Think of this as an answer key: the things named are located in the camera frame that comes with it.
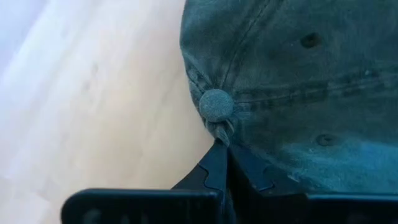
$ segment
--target faded denim cap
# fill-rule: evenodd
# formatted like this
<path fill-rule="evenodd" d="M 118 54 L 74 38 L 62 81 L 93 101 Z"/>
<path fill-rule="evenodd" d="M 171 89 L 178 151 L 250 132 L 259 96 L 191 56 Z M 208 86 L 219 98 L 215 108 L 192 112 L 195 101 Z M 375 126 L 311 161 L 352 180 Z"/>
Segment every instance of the faded denim cap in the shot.
<path fill-rule="evenodd" d="M 398 193 L 397 14 L 397 0 L 187 0 L 206 128 L 309 190 Z"/>

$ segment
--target fabric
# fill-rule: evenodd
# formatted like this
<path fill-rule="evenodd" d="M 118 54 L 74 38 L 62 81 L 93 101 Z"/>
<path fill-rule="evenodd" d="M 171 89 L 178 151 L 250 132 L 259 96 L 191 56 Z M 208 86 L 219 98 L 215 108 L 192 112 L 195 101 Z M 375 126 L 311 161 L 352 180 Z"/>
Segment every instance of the fabric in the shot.
<path fill-rule="evenodd" d="M 398 193 L 397 13 L 396 0 L 187 0 L 193 102 L 215 138 L 309 190 Z M 214 90 L 232 113 L 201 113 Z"/>

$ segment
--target cap button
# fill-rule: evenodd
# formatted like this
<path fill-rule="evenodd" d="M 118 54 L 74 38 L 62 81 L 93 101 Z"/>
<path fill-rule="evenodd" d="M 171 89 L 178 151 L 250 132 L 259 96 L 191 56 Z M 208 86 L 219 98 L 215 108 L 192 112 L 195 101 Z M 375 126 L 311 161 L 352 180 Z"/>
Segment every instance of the cap button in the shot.
<path fill-rule="evenodd" d="M 223 90 L 208 90 L 200 98 L 199 112 L 210 122 L 227 120 L 233 113 L 234 101 Z"/>

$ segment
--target stitched seam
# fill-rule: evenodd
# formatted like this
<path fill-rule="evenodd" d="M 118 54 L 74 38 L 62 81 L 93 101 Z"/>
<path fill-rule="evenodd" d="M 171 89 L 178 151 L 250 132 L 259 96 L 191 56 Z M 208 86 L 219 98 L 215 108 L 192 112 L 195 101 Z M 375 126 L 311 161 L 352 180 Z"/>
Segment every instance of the stitched seam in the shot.
<path fill-rule="evenodd" d="M 390 77 L 390 78 L 385 78 L 384 80 L 389 80 L 389 81 L 391 81 L 391 80 L 396 80 L 397 78 L 398 78 L 398 77 Z M 362 85 L 360 85 L 360 86 L 358 86 L 358 85 L 356 85 L 356 84 L 351 84 L 351 85 L 348 85 L 348 86 L 336 86 L 336 87 L 334 87 L 334 88 L 313 90 L 313 91 L 311 91 L 310 93 L 307 93 L 306 95 L 307 95 L 307 96 L 312 96 L 312 95 L 315 95 L 315 94 L 317 94 L 317 93 L 319 93 L 319 92 L 323 92 L 323 91 L 326 91 L 326 92 L 328 92 L 328 93 L 334 93 L 334 92 L 338 92 L 338 91 L 340 91 L 340 90 L 348 90 L 348 89 L 350 89 L 350 88 L 359 88 L 359 89 L 363 89 L 363 87 L 366 87 L 366 85 L 373 84 L 373 83 L 374 83 L 374 86 L 376 86 L 376 85 L 378 85 L 378 84 L 380 84 L 380 83 L 383 84 L 383 82 L 375 83 L 375 82 L 374 82 L 375 80 L 377 80 L 377 78 L 373 78 L 373 79 L 371 79 L 371 80 L 369 80 L 369 81 L 366 81 L 366 82 L 364 82 L 364 83 L 363 83 Z M 267 101 L 267 100 L 283 100 L 283 99 L 286 99 L 286 98 L 292 98 L 292 97 L 300 96 L 300 95 L 302 95 L 302 94 L 299 93 L 299 94 L 293 94 L 293 95 L 277 96 L 277 97 L 266 98 L 266 99 L 261 99 L 261 100 L 238 101 L 238 102 L 236 102 L 236 103 L 238 103 L 238 104 L 246 104 L 246 103 L 258 103 L 258 102 L 263 102 L 263 101 Z"/>
<path fill-rule="evenodd" d="M 246 40 L 246 37 L 248 36 L 250 30 L 253 28 L 253 26 L 257 23 L 257 21 L 262 17 L 262 13 L 264 12 L 265 8 L 269 5 L 269 2 L 264 3 L 262 9 L 260 10 L 259 14 L 256 16 L 256 18 L 251 21 L 248 29 L 245 31 L 244 35 L 242 36 L 242 39 L 239 41 L 238 45 L 236 46 L 232 59 L 229 61 L 228 69 L 224 75 L 223 81 L 220 83 L 220 88 L 222 89 L 224 86 L 224 83 L 228 77 L 229 71 L 231 70 L 232 64 L 235 61 L 236 56 L 238 55 L 239 48 L 242 46 L 243 42 Z"/>

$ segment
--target light wood table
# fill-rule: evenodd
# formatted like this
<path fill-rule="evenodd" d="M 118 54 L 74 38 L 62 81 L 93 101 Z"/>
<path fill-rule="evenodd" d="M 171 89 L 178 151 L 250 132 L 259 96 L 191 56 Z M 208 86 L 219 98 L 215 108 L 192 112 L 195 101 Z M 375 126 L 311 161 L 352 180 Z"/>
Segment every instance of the light wood table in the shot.
<path fill-rule="evenodd" d="M 59 223 L 88 187 L 167 189 L 201 159 L 184 4 L 0 0 L 0 223 Z"/>

